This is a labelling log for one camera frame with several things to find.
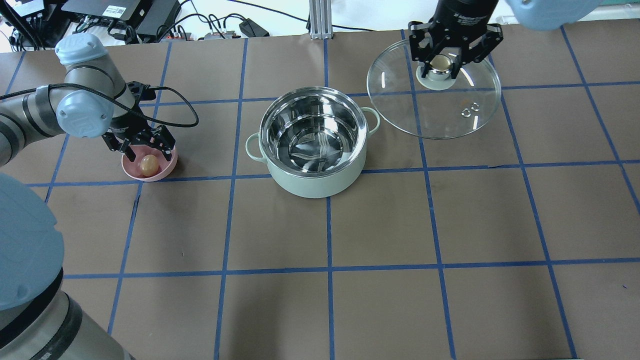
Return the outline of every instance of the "pot handle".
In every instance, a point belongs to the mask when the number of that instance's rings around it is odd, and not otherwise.
[[[373,135],[376,133],[376,131],[378,131],[378,129],[380,128],[380,114],[378,114],[378,112],[376,110],[373,110],[372,108],[360,108],[362,111],[365,111],[367,113],[372,113],[375,117],[376,117],[376,121],[378,122],[376,124],[376,127],[374,127],[373,129],[369,130],[369,135],[367,135],[367,137]]]
[[[246,142],[244,143],[244,149],[246,150],[246,154],[249,155],[249,157],[255,161],[261,162],[261,163],[267,163],[267,159],[263,156],[255,156],[251,153],[251,151],[249,151],[249,143],[251,143],[252,141],[258,139],[258,137],[260,136],[260,133],[255,133],[251,136],[249,136],[246,139]]]

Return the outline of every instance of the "black cable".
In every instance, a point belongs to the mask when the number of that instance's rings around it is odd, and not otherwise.
[[[19,33],[27,36],[27,40],[31,42],[34,50],[40,50],[40,48],[44,49],[40,38],[37,35],[34,35],[29,26],[25,26],[18,13],[15,12],[6,0],[0,0],[0,13],[4,15],[8,22],[10,22]]]
[[[212,16],[213,16],[213,18],[214,18],[214,19],[216,19],[216,22],[218,23],[218,27],[219,27],[219,28],[223,28],[224,26],[221,26],[221,25],[220,25],[220,19],[218,19],[218,17],[217,17],[217,16],[215,16],[214,14],[212,14],[212,13],[210,13],[210,14],[209,14],[209,16],[208,16],[209,21],[213,22],[213,20],[211,20],[211,17],[212,17]]]
[[[133,114],[143,120],[146,121],[151,121],[151,122],[156,122],[158,124],[162,124],[162,125],[167,125],[167,126],[173,126],[173,127],[195,127],[200,123],[200,118],[198,117],[198,113],[195,111],[195,109],[193,108],[193,106],[191,105],[191,103],[184,97],[182,96],[182,94],[180,94],[177,90],[172,89],[168,86],[157,86],[154,88],[148,88],[148,90],[169,90],[171,92],[173,92],[175,95],[177,95],[178,97],[180,97],[180,99],[182,99],[182,101],[184,102],[184,104],[186,106],[189,107],[189,110],[191,110],[191,113],[193,114],[193,117],[195,118],[195,121],[191,124],[176,124],[173,122],[167,122],[167,121],[162,121],[162,120],[158,120],[158,119],[154,119],[152,117],[148,117],[132,108],[128,108],[127,106],[115,101],[113,98],[111,98],[108,95],[105,95],[95,89],[89,88],[87,86],[84,85],[79,85],[79,84],[70,84],[70,83],[62,83],[62,84],[51,84],[49,85],[49,90],[51,89],[56,89],[56,88],[76,88],[76,89],[80,89],[80,90],[84,90],[84,91],[88,91],[92,94],[98,95],[99,97],[108,100],[109,102],[113,103],[115,106],[118,106],[119,108],[125,110],[127,113]],[[5,99],[9,99],[11,97],[16,97],[16,96],[20,96],[20,95],[25,95],[25,94],[30,94],[32,92],[36,92],[35,88],[32,89],[27,89],[27,90],[21,90],[18,92],[13,92],[10,94],[6,94],[6,95],[2,95],[0,96],[0,101],[5,100]]]
[[[85,33],[87,30],[91,29],[92,27],[96,26],[97,22],[93,22],[87,26],[84,27],[84,29],[80,30],[80,33]]]
[[[239,3],[239,4],[245,4],[245,5],[249,5],[249,6],[254,6],[254,7],[256,7],[256,8],[260,8],[260,9],[263,9],[263,10],[269,10],[269,11],[271,11],[271,12],[279,13],[280,15],[285,15],[285,16],[288,16],[288,17],[293,18],[293,19],[296,19],[296,20],[300,20],[300,21],[307,22],[307,20],[306,20],[306,19],[302,19],[301,17],[293,16],[293,15],[291,15],[291,14],[289,14],[289,13],[281,12],[280,10],[276,10],[276,9],[268,8],[268,7],[266,7],[266,6],[257,5],[257,4],[251,4],[251,3],[246,3],[246,2],[244,2],[244,1],[240,1],[240,0],[228,0],[228,1],[231,1],[231,2],[233,2],[233,3]]]
[[[257,5],[257,4],[251,4],[251,3],[247,3],[245,1],[241,1],[241,0],[227,0],[227,1],[231,1],[232,3],[239,3],[239,4],[244,4],[244,5],[249,5],[249,6],[254,6],[256,8],[260,8],[263,10],[268,10],[271,12],[275,12],[275,13],[279,13],[280,15],[285,15],[288,16],[292,19],[296,19],[296,20],[300,20],[300,21],[304,21],[304,22],[308,22],[307,19],[302,19],[301,17],[297,17],[297,16],[293,16],[290,13],[285,13],[285,12],[281,12],[280,10],[276,10],[276,9],[272,9],[272,8],[268,8],[266,6],[262,6],[262,5]],[[365,28],[352,28],[350,26],[341,26],[341,25],[331,25],[334,28],[340,28],[340,29],[348,29],[348,30],[361,30],[361,31],[375,31],[372,29],[365,29]]]
[[[169,27],[167,25],[164,25],[164,24],[158,26],[158,29],[156,30],[156,39],[157,39],[157,41],[160,41],[160,31],[162,31],[162,28],[169,29]]]
[[[20,51],[27,51],[27,49],[24,48],[24,35],[19,32],[18,32],[18,39],[17,39],[17,48]]]
[[[189,39],[187,38],[187,32],[184,31],[184,28],[182,27],[182,25],[178,25],[177,29],[178,29],[178,35],[182,36],[184,38],[184,41],[189,41]]]
[[[341,25],[333,25],[333,24],[331,24],[331,26],[333,26],[334,28],[347,29],[347,30],[375,31],[372,29],[365,29],[365,28],[352,28],[351,26],[341,26]]]
[[[249,20],[247,20],[246,17],[244,17],[244,16],[242,16],[242,15],[240,15],[238,13],[230,13],[229,15],[225,16],[225,20],[223,21],[225,29],[227,28],[227,19],[228,18],[240,19],[240,21],[245,22],[247,25],[249,25],[249,28],[251,29],[251,32],[253,33],[253,37],[256,37],[255,30],[253,29],[253,25],[251,25],[251,22]]]
[[[87,20],[86,20],[86,22],[85,22],[84,20],[81,20],[80,22],[78,22],[78,25],[76,25],[76,28],[75,28],[75,30],[74,30],[74,34],[77,34],[77,33],[78,33],[78,29],[80,28],[80,26],[82,26],[82,24],[85,24],[85,23],[87,23],[87,24],[88,24],[89,22],[91,22],[91,17],[88,17],[88,18],[87,18]]]
[[[246,21],[246,17],[244,17],[244,16],[242,16],[242,15],[240,15],[238,13],[230,13],[229,15],[224,17],[224,20],[222,22],[222,27],[225,28],[225,29],[227,28],[227,19],[229,19],[229,18],[240,19],[242,21]]]
[[[157,41],[157,42],[160,42],[160,40],[161,40],[162,38],[164,38],[164,37],[169,33],[169,31],[171,30],[171,28],[172,28],[172,27],[177,26],[177,25],[178,25],[178,24],[180,24],[182,21],[185,21],[186,19],[188,19],[188,18],[190,18],[190,17],[193,17],[193,16],[198,16],[198,17],[203,17],[203,18],[205,18],[205,19],[207,20],[207,23],[209,24],[209,29],[211,29],[211,33],[213,33],[213,28],[216,28],[216,26],[215,26],[214,24],[212,24],[212,23],[211,23],[211,21],[209,21],[209,19],[208,19],[205,15],[202,15],[201,13],[190,13],[189,15],[187,15],[187,16],[185,16],[185,17],[181,18],[180,20],[178,20],[178,21],[174,22],[171,26],[169,26],[169,27],[168,27],[168,29],[167,29],[167,30],[165,30],[165,31],[164,31],[164,33],[163,33],[162,35],[160,35],[159,37],[157,37],[157,40],[156,40],[156,41]],[[160,28],[161,28],[161,27],[163,27],[163,26],[164,26],[164,27],[166,27],[165,25],[160,25],[160,26],[158,27],[158,30],[156,31],[156,34],[158,34],[158,32],[160,31]]]
[[[124,32],[124,43],[126,45],[129,44],[140,44],[140,40],[138,40],[138,33],[131,25],[127,25],[127,29]]]
[[[6,36],[6,34],[4,33],[4,31],[0,31],[0,33],[2,33],[2,35],[4,36],[4,38],[6,39],[6,41],[9,42],[9,45],[11,45],[11,47],[13,48],[13,44],[11,44],[11,40],[9,40],[9,37]]]
[[[109,24],[109,26],[107,27],[107,34],[109,34],[109,36],[111,36],[112,38],[115,38],[115,36],[111,33],[111,30],[116,27],[117,23],[118,19],[111,19],[111,24]]]

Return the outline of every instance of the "grid line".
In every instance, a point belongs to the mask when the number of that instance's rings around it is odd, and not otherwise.
[[[489,61],[493,66],[493,57],[491,54],[488,56]],[[545,262],[547,264],[547,269],[549,271],[549,278],[551,280],[551,285],[554,289],[554,295],[556,297],[556,303],[558,306],[558,311],[560,313],[560,318],[564,328],[564,335],[566,336],[567,344],[569,346],[569,351],[571,352],[572,358],[577,358],[577,353],[575,351],[575,345],[573,344],[573,336],[571,335],[571,329],[569,328],[569,323],[566,318],[566,314],[564,313],[564,305],[562,301],[562,297],[560,296],[560,290],[558,288],[556,273],[554,271],[553,264],[551,262],[551,257],[549,255],[549,250],[547,247],[547,240],[545,238],[544,230],[542,229],[542,223],[540,222],[540,215],[538,214],[538,207],[536,205],[536,200],[533,196],[533,191],[531,190],[531,183],[529,182],[529,176],[527,175],[527,168],[524,166],[524,161],[522,159],[522,153],[520,152],[520,146],[518,144],[518,138],[515,133],[515,129],[513,127],[513,123],[511,121],[511,116],[509,115],[509,108],[507,107],[507,102],[504,98],[504,94],[500,95],[500,101],[502,103],[502,109],[504,110],[504,116],[507,120],[507,124],[509,126],[509,132],[511,133],[511,137],[513,139],[513,146],[516,151],[516,155],[518,157],[518,163],[520,164],[520,171],[522,172],[522,178],[524,180],[524,185],[527,189],[527,195],[529,197],[529,203],[531,204],[531,211],[533,212],[533,217],[536,222],[536,227],[538,229],[538,236],[540,237],[540,245],[542,246],[542,251],[545,255]]]
[[[4,92],[4,94],[9,94],[9,92],[11,91],[11,87],[13,87],[13,82],[15,81],[15,78],[18,76],[18,71],[20,71],[20,67],[22,66],[22,61],[24,60],[24,55],[27,52],[24,51],[22,52],[22,55],[20,55],[20,59],[18,60],[18,64],[15,66],[15,70],[13,71],[13,75],[11,76],[11,80],[9,80],[9,85],[6,87],[6,91]]]
[[[623,164],[640,164],[640,159],[636,160],[621,160]],[[525,168],[537,168],[537,167],[584,167],[584,166],[597,166],[597,165],[617,165],[616,160],[602,160],[602,161],[570,161],[570,162],[557,162],[557,163],[524,163]],[[455,165],[448,167],[429,167],[430,172],[434,171],[459,171],[459,170],[490,170],[494,168],[520,168],[519,164],[504,164],[504,165]],[[398,172],[421,172],[423,168],[372,168],[362,170],[363,174],[388,174]],[[236,179],[268,179],[271,174],[247,174],[236,175]],[[158,183],[173,183],[179,181],[217,181],[217,180],[231,180],[232,176],[195,176],[195,177],[166,177],[158,180]],[[69,181],[69,182],[54,182],[53,187],[68,187],[68,186],[115,186],[115,185],[130,185],[138,184],[139,180],[120,180],[120,181]],[[29,183],[26,186],[30,188],[43,188],[48,187],[51,183]]]
[[[579,84],[549,84],[549,85],[515,85],[515,86],[503,86],[502,90],[530,90],[530,89],[550,89],[550,88],[581,88],[585,86],[626,86],[626,85],[640,85],[640,81],[615,81],[608,83],[579,83]],[[445,89],[445,90],[414,90],[415,94],[433,94],[433,93],[447,93],[447,92],[468,92],[471,91],[469,89]],[[398,91],[398,92],[384,92],[384,93],[375,93],[375,95],[411,95],[412,91]],[[367,97],[369,96],[366,92],[354,92],[347,93],[347,96],[350,97]],[[256,101],[275,101],[278,99],[277,97],[253,97],[242,99],[243,102],[256,102]],[[219,104],[225,102],[238,102],[239,99],[211,99],[211,100],[198,100],[198,101],[190,101],[193,105],[199,104]],[[180,106],[184,105],[184,102],[181,101],[172,101],[172,102],[160,102],[158,106]],[[151,107],[155,106],[152,103],[140,104],[141,107]]]
[[[247,49],[248,49],[248,39],[244,40],[243,46],[243,57],[242,57],[242,68],[240,73],[240,91],[238,93],[238,109],[237,109],[237,118],[236,118],[236,143],[234,145],[234,162],[233,162],[233,170],[231,173],[231,185],[229,188],[229,205],[227,209],[227,230],[225,233],[225,250],[222,259],[222,273],[220,278],[220,295],[218,296],[218,318],[216,321],[216,337],[214,339],[214,360],[218,360],[220,358],[220,338],[222,335],[222,316],[225,305],[225,290],[227,287],[227,267],[229,262],[229,245],[231,241],[231,224],[232,217],[234,212],[234,197],[236,193],[236,172],[237,172],[237,162],[238,162],[238,147],[240,142],[240,123],[242,118],[242,104],[243,104],[243,93],[244,93],[244,72],[246,69],[246,57],[247,57]]]
[[[607,130],[607,126],[604,123],[604,120],[602,119],[602,116],[600,114],[600,110],[598,109],[598,105],[596,104],[593,95],[591,95],[591,90],[589,89],[589,85],[587,84],[587,80],[584,77],[584,74],[582,73],[582,69],[580,68],[580,64],[578,63],[578,58],[576,57],[574,51],[573,51],[573,47],[571,46],[571,42],[569,41],[569,36],[567,36],[566,31],[564,30],[564,26],[560,27],[560,30],[562,31],[562,36],[564,37],[564,42],[566,43],[567,48],[569,48],[569,53],[571,54],[571,58],[573,59],[573,63],[575,64],[575,68],[578,70],[578,75],[580,75],[580,79],[582,80],[582,84],[584,85],[584,89],[587,92],[587,96],[589,97],[589,101],[591,101],[591,106],[593,107],[593,111],[596,114],[596,117],[598,118],[598,122],[600,123],[600,127],[602,128],[602,132],[604,133],[605,137],[607,138],[607,142],[609,143],[609,147],[611,148],[611,152],[613,152],[613,156],[616,159],[616,162],[618,163],[618,166],[620,167],[620,171],[622,172],[622,177],[625,180],[625,183],[627,184],[627,188],[629,190],[629,193],[631,194],[631,198],[634,201],[634,204],[636,205],[636,210],[638,212],[638,214],[640,214],[640,201],[638,201],[638,197],[636,196],[636,192],[634,191],[634,187],[631,185],[631,181],[629,179],[629,176],[627,175],[627,170],[625,170],[625,167],[622,165],[622,161],[620,160],[620,155],[618,154],[618,150],[616,149],[615,144],[613,144],[613,139],[611,138],[611,135],[609,134],[609,131]]]
[[[401,30],[401,37],[405,40],[404,30]],[[420,126],[420,112],[418,110],[418,102],[415,91],[415,83],[413,82],[413,71],[411,68],[411,59],[406,48],[404,49],[404,57],[406,60],[407,71],[409,72],[409,84],[411,86],[411,95],[413,101],[413,114],[415,116],[415,124],[418,135],[422,136],[422,128]],[[436,261],[438,265],[438,278],[440,280],[440,293],[442,295],[442,307],[444,311],[445,325],[447,328],[447,339],[449,341],[449,353],[453,360],[456,360],[456,347],[453,338],[453,328],[451,325],[451,315],[449,312],[449,299],[447,296],[447,284],[444,277],[444,267],[442,266],[442,254],[440,253],[440,241],[438,239],[438,226],[436,223],[435,209],[433,208],[433,194],[431,192],[431,180],[429,178],[429,167],[427,157],[424,152],[424,142],[422,137],[418,137],[420,144],[420,156],[422,158],[422,171],[424,173],[424,183],[427,192],[427,202],[429,204],[429,216],[431,218],[431,231],[433,232],[433,246],[436,253]]]
[[[160,86],[164,86],[164,79],[166,78],[166,70],[169,67],[169,59],[171,57],[171,47],[172,47],[172,43],[170,42],[166,48],[163,71],[160,77]],[[162,98],[162,90],[158,91],[158,95],[156,97],[156,105],[154,107],[154,118],[156,118],[158,114],[158,104],[160,103],[160,98]],[[116,319],[116,312],[118,311],[118,302],[120,301],[122,281],[124,279],[125,268],[127,267],[127,259],[129,258],[129,247],[131,246],[131,237],[133,236],[133,228],[136,223],[136,215],[138,214],[138,206],[140,205],[140,196],[142,195],[143,185],[144,185],[144,182],[139,181],[138,190],[136,191],[136,198],[133,202],[133,208],[131,209],[131,219],[129,221],[129,228],[127,230],[127,239],[125,240],[125,246],[122,252],[122,261],[120,262],[120,273],[118,274],[118,283],[116,284],[116,291],[115,291],[115,294],[113,295],[113,305],[111,307],[111,315],[109,317],[109,325],[107,327],[107,333],[109,335],[111,335],[113,332],[113,325]]]
[[[329,46],[323,39],[324,86],[329,87]],[[326,198],[326,266],[327,266],[327,303],[329,310],[329,360],[335,360],[335,327],[333,322],[333,234],[331,224],[331,197]]]
[[[567,41],[567,45],[570,47],[570,44],[568,42],[568,39],[565,35],[565,40]],[[244,55],[243,55],[243,71],[242,71],[242,79],[241,79],[241,92],[242,92],[242,82],[244,81],[244,65],[246,62],[246,45],[247,45],[247,40],[245,39],[245,44],[244,44]],[[326,66],[327,64],[327,50],[326,50],[326,40],[324,40],[324,61],[325,61],[325,69],[324,69],[324,73],[325,73],[325,86],[328,86],[328,68]],[[169,43],[168,45],[168,53],[167,53],[167,57],[166,57],[166,63],[168,63],[169,60],[169,52],[171,49],[171,43]],[[17,68],[13,74],[12,80],[8,86],[7,89],[7,93],[10,91],[10,88],[13,85],[13,82],[16,78],[16,75],[18,73],[18,70],[20,68],[20,65],[22,63],[22,59],[24,58],[25,53],[22,54],[22,56],[20,57],[19,63],[17,65]],[[575,59],[575,55],[573,54],[572,51],[572,56],[574,58],[574,62],[576,64],[577,67],[579,67],[577,60]],[[166,63],[165,63],[165,68],[163,71],[163,80],[164,80],[164,75],[166,74]],[[598,109],[596,107],[596,104],[590,94],[589,91],[589,86],[618,86],[618,85],[640,85],[640,81],[626,81],[626,82],[618,82],[618,83],[591,83],[591,84],[587,84],[586,81],[584,80],[584,77],[582,77],[582,73],[580,72],[580,76],[582,78],[583,84],[568,84],[568,85],[540,85],[540,86],[505,86],[503,87],[503,90],[520,90],[520,89],[531,89],[531,88],[557,88],[557,87],[585,87],[585,89],[587,90],[588,94],[589,94],[589,98],[592,102],[592,105],[594,107],[594,110],[596,111],[596,114],[598,115],[598,119],[603,127],[603,130],[605,131],[605,133],[607,133],[606,128],[604,127],[604,123],[602,122],[602,119],[600,118],[600,114],[598,112]],[[407,94],[412,94],[415,98],[415,94],[419,94],[420,91],[415,92],[415,89],[412,89],[414,91],[412,92],[407,92]],[[354,96],[354,97],[364,97],[367,96],[366,93],[357,93],[357,94],[348,94],[349,96]],[[250,101],[273,101],[276,98],[253,98],[253,99],[242,99],[242,95],[240,95],[240,98],[238,99],[225,99],[225,100],[215,100],[215,101],[195,101],[192,102],[192,104],[209,104],[209,103],[217,103],[217,102],[238,102],[238,126],[237,129],[239,129],[239,118],[240,118],[240,111],[241,111],[241,105],[242,102],[250,102]],[[506,109],[506,103],[504,103],[504,97],[503,97],[503,106],[505,107],[505,112],[507,111]],[[158,97],[158,99],[156,100],[155,104],[141,104],[141,106],[146,106],[146,107],[150,107],[150,106],[154,106],[155,107],[155,112],[154,112],[154,117],[155,113],[157,113],[158,107],[159,106],[176,106],[176,105],[183,105],[182,102],[167,102],[167,103],[160,103],[160,98]],[[512,133],[514,142],[516,141],[515,138],[515,132]],[[62,161],[64,152],[65,152],[65,147],[67,144],[69,136],[67,135],[65,138],[65,142],[63,143],[63,147],[61,148],[61,153],[60,156],[58,158],[58,164],[56,165],[56,170],[54,171],[54,176],[52,177],[52,181],[50,183],[37,183],[37,184],[29,184],[28,186],[30,187],[49,187],[49,190],[47,192],[47,200],[49,199],[49,195],[51,193],[51,190],[53,187],[56,186],[106,186],[106,185],[120,185],[120,184],[138,184],[138,194],[136,195],[136,200],[134,201],[134,207],[132,209],[132,218],[131,218],[131,222],[130,222],[130,231],[133,229],[133,225],[134,225],[134,221],[135,221],[135,212],[137,210],[138,207],[138,202],[139,202],[139,197],[140,197],[140,193],[141,193],[141,187],[143,185],[142,182],[139,181],[113,181],[113,182],[77,182],[77,183],[56,183],[55,182],[55,177],[57,174],[57,171],[60,167],[60,163]],[[236,149],[234,151],[234,172],[231,176],[218,176],[218,177],[184,177],[184,178],[171,178],[171,179],[163,179],[163,181],[206,181],[206,180],[219,180],[219,179],[231,179],[232,183],[234,183],[235,179],[253,179],[253,178],[264,178],[264,177],[270,177],[269,174],[255,174],[255,175],[247,175],[247,176],[237,176],[235,175],[235,167],[236,167],[236,163],[237,163],[237,143],[238,140],[236,138]],[[504,167],[513,167],[513,168],[522,168],[523,172],[525,172],[525,168],[529,168],[529,167],[564,167],[564,166],[591,166],[591,165],[620,165],[620,167],[622,168],[622,171],[624,173],[625,176],[625,180],[627,182],[627,185],[630,188],[630,191],[632,192],[632,196],[634,197],[634,200],[636,202],[636,206],[638,207],[638,201],[637,201],[637,197],[635,195],[635,193],[633,192],[632,187],[630,186],[630,182],[628,180],[628,177],[626,175],[626,172],[624,171],[624,168],[622,167],[622,163],[640,163],[640,160],[620,160],[620,158],[617,156],[617,152],[615,150],[615,148],[613,147],[612,142],[610,141],[610,145],[614,151],[614,153],[616,154],[616,160],[615,161],[585,161],[585,162],[576,162],[576,163],[532,163],[532,164],[524,164],[522,161],[520,161],[520,164],[506,164],[506,165],[501,165],[498,168],[504,168]],[[420,172],[420,171],[424,171],[425,172],[425,176],[428,177],[428,172],[429,171],[448,171],[448,170],[476,170],[476,169],[488,169],[488,168],[494,168],[494,167],[489,167],[489,166],[485,166],[485,165],[479,165],[479,166],[468,166],[468,167],[433,167],[433,168],[429,168],[426,164],[426,157],[424,156],[424,146],[422,143],[422,139],[420,139],[420,146],[422,147],[421,149],[421,155],[423,157],[423,168],[401,168],[401,169],[370,169],[370,170],[364,170],[363,173],[364,174],[379,174],[379,173],[385,173],[385,172]],[[232,187],[230,189],[230,204],[229,204],[229,213],[228,213],[228,230],[230,230],[230,221],[231,221],[231,215],[232,215],[232,195],[234,192],[234,187]],[[328,266],[326,268],[324,267],[315,267],[315,268],[275,268],[275,269],[249,269],[249,270],[226,270],[226,267],[224,267],[224,269],[222,271],[219,270],[212,270],[212,271],[201,271],[201,272],[157,272],[157,273],[129,273],[129,274],[125,274],[124,273],[124,265],[126,262],[126,252],[128,250],[129,244],[128,242],[130,241],[130,237],[131,235],[128,234],[127,235],[127,245],[125,246],[125,254],[123,255],[123,263],[121,264],[121,272],[120,274],[69,274],[69,275],[65,275],[65,279],[114,279],[114,278],[119,278],[120,277],[120,281],[122,281],[122,278],[139,278],[139,277],[180,277],[180,276],[211,276],[211,275],[222,275],[223,277],[226,277],[226,275],[251,275],[251,274],[293,274],[293,273],[300,273],[300,272],[328,272],[328,276],[329,276],[329,297],[332,300],[332,273],[333,272],[348,272],[348,271],[380,271],[380,270],[409,270],[409,269],[415,269],[415,270],[421,270],[421,269],[438,269],[439,272],[441,274],[443,274],[442,278],[441,278],[441,285],[444,284],[444,273],[442,272],[442,269],[444,268],[479,268],[479,267],[507,267],[507,266],[548,266],[550,268],[550,271],[552,270],[552,265],[580,265],[580,264],[597,264],[597,263],[638,263],[640,262],[640,258],[612,258],[612,259],[573,259],[573,260],[551,260],[550,258],[545,260],[545,261],[522,261],[522,262],[503,262],[503,263],[451,263],[451,264],[443,264],[442,263],[442,259],[440,258],[440,260],[438,261],[437,264],[417,264],[417,265],[372,265],[372,266],[332,266],[332,250],[330,247],[331,244],[331,219],[330,219],[330,215],[331,215],[331,199],[327,198],[327,237],[328,237]],[[433,204],[430,204],[430,210],[433,212]],[[432,217],[432,224],[433,226],[435,226],[435,219]],[[227,260],[228,257],[228,236],[225,239],[225,260]],[[116,289],[116,292],[119,293],[120,291],[120,285],[118,285],[118,288]],[[109,324],[109,333],[111,333],[111,328],[113,325],[113,316],[115,315],[115,308],[117,306],[117,294],[116,294],[116,299],[114,301],[114,308],[112,310],[112,319],[110,321]],[[333,315],[332,315],[332,301],[330,302],[330,342],[331,342],[331,348],[333,350],[333,324],[332,324],[332,320],[333,320]],[[219,317],[218,317],[218,321],[221,322],[221,314],[222,314],[222,307],[219,307]],[[219,347],[219,329],[216,329],[216,348]],[[216,358],[218,358],[218,351],[219,349],[216,350]]]
[[[600,259],[564,259],[549,261],[554,266],[573,265],[598,265],[598,264],[627,264],[640,263],[640,258],[600,258]],[[332,272],[362,272],[362,271],[400,271],[400,270],[436,270],[440,265],[436,264],[401,264],[401,265],[352,265],[352,266],[332,266]],[[488,263],[444,263],[445,269],[461,268],[509,268],[520,266],[547,266],[546,260],[536,261],[498,261]],[[323,273],[328,272],[327,266],[301,267],[301,268],[262,268],[227,270],[228,276],[244,276],[258,274],[300,274],[300,273]],[[126,279],[137,279],[144,277],[192,277],[192,276],[220,276],[221,270],[209,271],[189,271],[189,272],[143,272],[124,273]],[[65,274],[64,279],[117,279],[118,273],[105,274]]]
[[[58,161],[56,162],[56,167],[53,170],[53,175],[51,176],[51,182],[49,182],[49,189],[47,189],[47,196],[44,199],[44,203],[49,203],[49,198],[51,197],[51,192],[53,191],[53,184],[56,182],[56,178],[58,177],[58,172],[60,171],[60,165],[62,165],[62,158],[65,155],[65,150],[67,150],[67,144],[69,143],[69,134],[65,135],[65,141],[62,142],[62,147],[60,148],[60,155],[58,155]]]
[[[120,273],[117,276],[118,283],[116,284],[116,292],[113,295],[113,305],[111,306],[111,314],[109,316],[109,325],[107,327],[107,333],[111,335],[113,333],[113,324],[116,319],[116,312],[118,311],[118,301],[120,300],[120,291],[122,290],[122,279],[124,277],[124,269],[127,266],[127,258],[129,257],[129,247],[131,246],[131,236],[133,235],[133,225],[136,221],[136,214],[138,213],[138,204],[140,203],[140,195],[142,194],[142,183],[138,184],[136,190],[136,198],[133,202],[133,208],[131,209],[131,219],[129,220],[129,228],[127,230],[127,239],[125,240],[124,251],[122,252],[122,260],[120,262]]]

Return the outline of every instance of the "pink bowl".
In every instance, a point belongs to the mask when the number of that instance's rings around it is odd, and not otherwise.
[[[131,149],[136,154],[136,159],[131,162],[126,156],[122,155],[122,170],[135,180],[151,182],[164,179],[167,175],[171,174],[171,171],[175,168],[175,164],[178,162],[178,150],[176,150],[175,146],[173,147],[173,150],[171,150],[172,156],[170,161],[165,160],[160,150],[153,149],[146,145],[131,145]],[[142,171],[140,170],[140,161],[149,154],[158,158],[160,169],[156,175],[145,177],[142,175]]]

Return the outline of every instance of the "stainless steel pot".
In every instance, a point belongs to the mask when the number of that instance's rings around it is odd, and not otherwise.
[[[368,130],[363,111],[378,123]],[[347,188],[364,167],[367,138],[380,116],[331,88],[308,87],[278,98],[265,112],[260,131],[246,141],[249,157],[267,164],[274,180],[302,197],[327,197]],[[261,157],[249,151],[258,138]]]

